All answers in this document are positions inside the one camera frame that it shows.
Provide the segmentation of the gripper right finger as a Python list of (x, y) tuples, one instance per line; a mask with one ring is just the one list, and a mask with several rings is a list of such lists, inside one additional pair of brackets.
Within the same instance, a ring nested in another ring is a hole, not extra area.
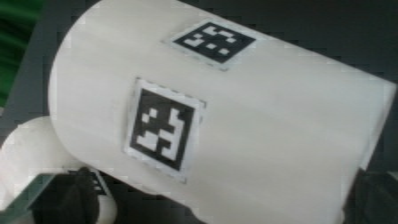
[(353, 185), (349, 224), (398, 224), (398, 178), (360, 172)]

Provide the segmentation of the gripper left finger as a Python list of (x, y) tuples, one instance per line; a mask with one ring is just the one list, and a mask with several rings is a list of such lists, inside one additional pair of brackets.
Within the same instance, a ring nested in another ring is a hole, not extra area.
[(38, 174), (0, 211), (0, 224), (97, 224), (102, 193), (86, 168)]

